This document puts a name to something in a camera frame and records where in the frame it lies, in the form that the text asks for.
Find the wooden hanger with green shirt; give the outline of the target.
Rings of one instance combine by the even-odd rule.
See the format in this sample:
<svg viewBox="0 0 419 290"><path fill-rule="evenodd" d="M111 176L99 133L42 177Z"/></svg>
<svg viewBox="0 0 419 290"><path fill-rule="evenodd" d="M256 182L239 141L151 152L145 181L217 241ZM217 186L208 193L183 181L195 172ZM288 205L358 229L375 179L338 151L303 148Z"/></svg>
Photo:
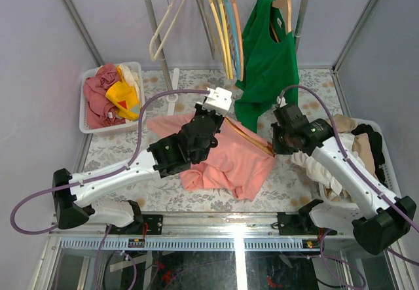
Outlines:
<svg viewBox="0 0 419 290"><path fill-rule="evenodd" d="M254 137L252 137L251 135L245 133L238 125L236 125L235 123L233 123L232 120L230 120L229 118L226 119L225 121L239 136L241 136L242 138L244 138L247 142L251 143L252 145L254 145L256 148L262 150L264 153L266 153L269 156L274 157L274 153L272 151L272 146L271 144L269 144L268 142L266 143L262 143L260 142L258 139L255 139Z"/></svg>

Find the white garment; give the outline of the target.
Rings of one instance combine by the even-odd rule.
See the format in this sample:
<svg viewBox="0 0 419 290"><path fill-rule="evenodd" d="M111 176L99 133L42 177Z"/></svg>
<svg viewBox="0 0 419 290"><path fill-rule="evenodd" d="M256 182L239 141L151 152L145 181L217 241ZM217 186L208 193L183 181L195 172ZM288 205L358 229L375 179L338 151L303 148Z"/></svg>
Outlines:
<svg viewBox="0 0 419 290"><path fill-rule="evenodd" d="M299 151L291 155L291 161L304 168L309 179L322 184L326 188L328 199L338 201L341 195L349 197L349 194L332 174L311 156Z"/></svg>

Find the salmon pink t shirt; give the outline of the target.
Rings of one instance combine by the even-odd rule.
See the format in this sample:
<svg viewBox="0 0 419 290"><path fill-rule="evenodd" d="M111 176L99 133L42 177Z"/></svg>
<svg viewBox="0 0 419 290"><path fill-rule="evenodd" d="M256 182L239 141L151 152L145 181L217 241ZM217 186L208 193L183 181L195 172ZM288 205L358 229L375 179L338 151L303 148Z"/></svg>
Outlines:
<svg viewBox="0 0 419 290"><path fill-rule="evenodd" d="M215 135L218 146L210 150L207 160L180 173L180 180L188 191L227 189L237 200L252 201L268 179L276 159L239 136L225 122L228 118L245 133L262 143L268 142L241 123L225 117L221 132Z"/></svg>

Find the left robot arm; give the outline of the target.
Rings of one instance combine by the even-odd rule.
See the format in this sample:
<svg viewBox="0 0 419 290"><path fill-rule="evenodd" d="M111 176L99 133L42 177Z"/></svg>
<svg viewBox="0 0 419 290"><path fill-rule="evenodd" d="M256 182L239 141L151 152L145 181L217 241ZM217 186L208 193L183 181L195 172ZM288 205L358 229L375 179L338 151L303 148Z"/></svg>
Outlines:
<svg viewBox="0 0 419 290"><path fill-rule="evenodd" d="M152 143L131 160L88 173L54 172L54 205L58 228L67 230L87 222L105 223L110 234L141 234L145 220L133 200L116 202L105 195L126 185L162 179L189 170L208 158L218 145L216 134L228 112L210 103L197 103L191 121L180 131Z"/></svg>

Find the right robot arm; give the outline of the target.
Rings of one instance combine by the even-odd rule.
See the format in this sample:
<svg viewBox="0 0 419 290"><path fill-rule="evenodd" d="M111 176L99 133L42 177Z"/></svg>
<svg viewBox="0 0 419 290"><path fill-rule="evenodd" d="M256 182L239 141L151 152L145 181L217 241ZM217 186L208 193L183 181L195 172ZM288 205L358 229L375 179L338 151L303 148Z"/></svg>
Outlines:
<svg viewBox="0 0 419 290"><path fill-rule="evenodd" d="M299 228L313 234L320 228L344 233L371 255L378 255L416 225L416 203L402 198L373 177L342 144L332 119L310 122L294 103L274 111L275 154L299 151L319 162L348 192L354 208L332 205L326 201L310 204L299 217Z"/></svg>

